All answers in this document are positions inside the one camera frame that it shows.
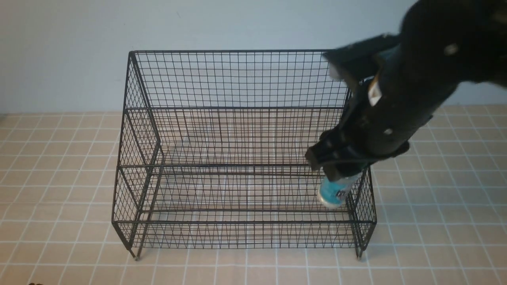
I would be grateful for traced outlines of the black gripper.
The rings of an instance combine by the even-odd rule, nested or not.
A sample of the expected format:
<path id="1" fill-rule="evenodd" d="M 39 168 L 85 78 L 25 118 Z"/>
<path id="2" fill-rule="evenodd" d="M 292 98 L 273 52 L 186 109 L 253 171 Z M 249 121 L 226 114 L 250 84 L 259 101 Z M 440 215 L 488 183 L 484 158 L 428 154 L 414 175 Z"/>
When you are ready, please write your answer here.
<path id="1" fill-rule="evenodd" d="M 332 182 L 407 152 L 408 140 L 457 88 L 435 74 L 415 78 L 398 35 L 378 35 L 322 56 L 353 94 L 338 125 L 324 131 L 305 153 L 311 169 L 324 168 Z"/>

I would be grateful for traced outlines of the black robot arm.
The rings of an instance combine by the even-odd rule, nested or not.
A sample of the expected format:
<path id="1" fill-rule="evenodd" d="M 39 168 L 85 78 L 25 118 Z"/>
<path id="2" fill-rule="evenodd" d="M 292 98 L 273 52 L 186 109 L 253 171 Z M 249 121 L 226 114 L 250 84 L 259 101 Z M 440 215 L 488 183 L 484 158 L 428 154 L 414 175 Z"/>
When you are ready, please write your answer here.
<path id="1" fill-rule="evenodd" d="M 506 87 L 505 0 L 418 0 L 397 35 L 324 52 L 353 95 L 337 126 L 307 150 L 330 181 L 406 153 L 459 84 Z"/>

